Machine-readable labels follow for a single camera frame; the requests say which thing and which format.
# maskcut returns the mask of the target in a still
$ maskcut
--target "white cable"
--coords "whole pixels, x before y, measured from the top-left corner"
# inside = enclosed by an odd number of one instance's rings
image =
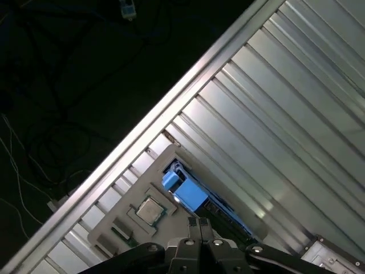
[[[14,131],[14,129],[12,128],[12,126],[10,125],[10,122],[8,120],[8,118],[6,117],[5,114],[2,114],[2,119],[4,120],[4,122],[6,123],[7,127],[9,128],[9,130],[14,134],[15,138],[18,140],[18,143],[21,145],[22,149],[25,150],[25,147],[22,143],[22,141],[19,139],[17,133]],[[52,180],[47,176],[47,174],[45,173],[45,171],[43,170],[43,168],[40,166],[40,164],[31,156],[29,155],[29,159],[31,159],[33,161],[33,163],[35,163],[35,165],[39,168],[39,170],[42,172],[42,174],[45,176],[45,178],[49,181],[52,182]]]
[[[23,226],[23,219],[22,219],[22,215],[21,215],[21,213],[20,213],[19,209],[18,209],[16,206],[14,206],[14,205],[12,205],[11,203],[9,203],[8,201],[4,200],[3,198],[0,198],[0,201],[2,201],[2,202],[4,202],[4,203],[6,203],[9,207],[12,207],[13,209],[15,209],[15,210],[17,211],[18,216],[19,216],[19,219],[20,219],[20,221],[21,221],[21,228],[22,228],[22,231],[23,231],[24,235],[27,237],[27,239],[29,239],[29,236],[27,235],[27,232],[25,232],[25,229],[24,229],[24,226]]]
[[[38,187],[36,187],[35,185],[29,183],[26,179],[24,179],[18,172],[18,168],[16,168],[16,164],[15,164],[15,160],[13,158],[13,148],[12,148],[12,137],[13,135],[15,136],[15,138],[17,139],[18,143],[20,144],[20,146],[22,147],[23,150],[25,150],[25,147],[22,143],[22,141],[20,140],[20,138],[18,137],[17,133],[14,131],[14,129],[12,128],[12,126],[10,125],[10,122],[8,120],[8,118],[6,117],[5,114],[2,114],[2,119],[4,120],[4,122],[6,123],[7,127],[9,128],[10,130],[10,161],[11,161],[11,164],[13,165],[13,168],[14,170],[16,171],[17,175],[25,182],[27,183],[28,185],[34,187],[36,190],[40,191],[41,193],[45,194],[48,198],[50,198],[50,200],[53,200],[48,194],[46,194],[44,191],[40,190]],[[45,178],[49,181],[49,182],[52,182],[52,180],[47,176],[47,174],[45,173],[45,171],[43,170],[43,168],[40,166],[40,164],[31,156],[29,155],[29,159],[31,159],[35,165],[39,168],[39,170],[42,172],[42,174],[45,176]],[[91,173],[90,170],[79,170],[79,171],[76,171],[74,172],[73,174],[70,175],[70,178],[76,176],[77,174],[83,172],[83,171],[87,171],[89,173]],[[59,182],[58,184],[62,184],[66,181],[66,179],[62,180],[61,182]]]
[[[32,213],[30,213],[30,211],[27,209],[27,207],[25,206],[24,204],[24,201],[23,201],[23,195],[22,195],[22,188],[21,188],[21,180],[20,180],[20,176],[19,176],[19,169],[18,169],[18,166],[17,164],[15,163],[13,157],[11,156],[10,154],[10,151],[7,149],[4,141],[0,138],[0,143],[2,143],[2,145],[4,146],[4,149],[6,150],[6,152],[8,153],[9,157],[10,157],[10,161],[11,161],[11,165],[14,167],[16,173],[17,173],[17,179],[18,179],[18,190],[19,190],[19,197],[21,199],[21,203],[22,203],[22,206],[24,208],[24,210],[35,220],[37,221],[38,223],[40,224],[43,224],[41,221],[39,221],[36,217],[33,216]]]

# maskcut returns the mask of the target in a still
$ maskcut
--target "metal panel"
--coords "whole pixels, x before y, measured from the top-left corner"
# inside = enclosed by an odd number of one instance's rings
[[[88,265],[62,242],[59,242],[48,256],[67,274],[77,274],[88,268]]]
[[[41,261],[37,267],[32,271],[32,274],[58,274],[59,272],[52,267],[47,261]]]
[[[297,253],[320,233],[364,260],[365,6],[283,3],[256,1],[4,272],[21,264],[17,273],[30,272],[74,232],[68,250],[95,263],[84,240],[108,210],[107,197],[123,195],[170,143],[268,225],[266,244]]]

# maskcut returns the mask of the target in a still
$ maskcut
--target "blue component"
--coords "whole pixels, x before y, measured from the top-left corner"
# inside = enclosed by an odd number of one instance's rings
[[[248,229],[240,217],[238,217],[222,198],[199,182],[195,176],[185,170],[184,166],[179,161],[175,160],[171,163],[167,173],[164,175],[162,184],[166,190],[170,190],[179,181],[181,181],[182,184],[173,192],[173,196],[178,198],[187,209],[195,212],[199,206],[209,199],[222,212],[244,227],[247,232],[252,234],[252,231]]]
[[[179,176],[173,171],[168,171],[162,179],[162,185],[166,190],[170,190],[178,181]]]
[[[186,179],[182,183],[175,191],[175,195],[192,212],[197,210],[208,198],[208,195],[190,179]]]

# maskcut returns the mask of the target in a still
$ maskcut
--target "small device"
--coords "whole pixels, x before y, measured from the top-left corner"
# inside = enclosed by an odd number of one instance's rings
[[[136,7],[133,0],[119,0],[121,16],[129,21],[137,17]]]

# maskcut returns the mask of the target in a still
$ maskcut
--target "ribbed metal surface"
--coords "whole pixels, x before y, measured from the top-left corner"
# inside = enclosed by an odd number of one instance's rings
[[[365,260],[364,13],[357,0],[286,1],[33,273],[104,260],[88,231],[171,143],[267,224],[266,244],[297,253],[318,233]]]

